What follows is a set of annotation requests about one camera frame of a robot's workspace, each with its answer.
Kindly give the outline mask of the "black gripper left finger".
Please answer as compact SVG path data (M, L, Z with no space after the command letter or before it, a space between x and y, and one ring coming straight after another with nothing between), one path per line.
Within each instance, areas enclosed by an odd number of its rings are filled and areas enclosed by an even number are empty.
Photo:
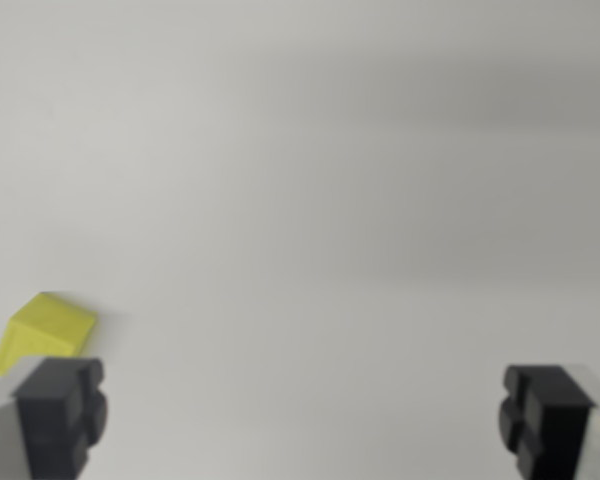
M26 356L0 377L0 479L77 479L102 438L98 358Z

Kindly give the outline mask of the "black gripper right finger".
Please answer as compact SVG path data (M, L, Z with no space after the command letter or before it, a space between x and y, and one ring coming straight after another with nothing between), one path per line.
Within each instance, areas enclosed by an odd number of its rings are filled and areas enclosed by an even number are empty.
M600 379L582 365L510 365L498 412L523 479L600 479Z

